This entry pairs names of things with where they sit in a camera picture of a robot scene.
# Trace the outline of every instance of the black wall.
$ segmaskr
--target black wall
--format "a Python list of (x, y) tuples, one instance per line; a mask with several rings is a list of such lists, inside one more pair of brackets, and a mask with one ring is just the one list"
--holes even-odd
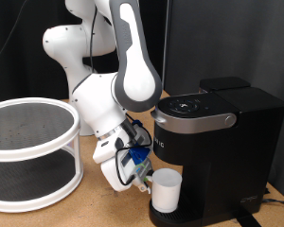
[[(197, 93), (200, 79), (240, 77), (284, 100), (284, 0), (170, 3), (170, 95)], [(269, 181), (284, 194), (284, 123)]]

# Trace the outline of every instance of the paper cup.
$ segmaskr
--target paper cup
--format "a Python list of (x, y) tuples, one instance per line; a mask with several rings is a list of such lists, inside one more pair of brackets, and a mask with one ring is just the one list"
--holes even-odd
[(151, 203), (161, 213), (171, 213), (178, 207), (182, 176), (171, 168), (161, 168), (152, 175)]

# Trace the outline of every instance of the coffee maker display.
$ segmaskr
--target coffee maker display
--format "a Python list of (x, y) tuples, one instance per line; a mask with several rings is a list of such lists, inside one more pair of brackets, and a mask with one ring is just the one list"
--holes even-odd
[(151, 113), (155, 155), (183, 166), (178, 208), (156, 226), (205, 226), (260, 209), (284, 102), (242, 79), (204, 79), (203, 93), (166, 97)]

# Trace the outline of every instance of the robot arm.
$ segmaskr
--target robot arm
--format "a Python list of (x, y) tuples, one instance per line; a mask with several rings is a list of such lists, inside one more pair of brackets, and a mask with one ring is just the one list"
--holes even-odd
[(161, 80), (149, 59), (137, 0), (95, 0), (95, 4), (100, 16), (111, 22), (119, 70), (92, 73), (75, 87), (70, 98), (98, 139), (93, 159), (101, 164), (110, 185), (123, 191), (134, 184), (143, 192), (149, 190), (145, 181), (152, 170), (151, 137), (131, 124), (125, 114), (127, 110), (152, 108), (162, 93)]
[(137, 0), (95, 0), (95, 4), (115, 32), (119, 70), (113, 96), (127, 110), (145, 112), (159, 100), (162, 85), (148, 55)]

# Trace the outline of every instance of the mesh shelf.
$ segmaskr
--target mesh shelf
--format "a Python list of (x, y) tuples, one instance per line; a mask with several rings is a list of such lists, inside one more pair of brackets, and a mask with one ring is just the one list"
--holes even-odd
[(62, 149), (15, 163), (0, 163), (0, 201), (30, 201), (47, 196), (75, 176), (74, 157)]
[(0, 108), (0, 150), (35, 147), (66, 133), (74, 124), (66, 109), (44, 103)]

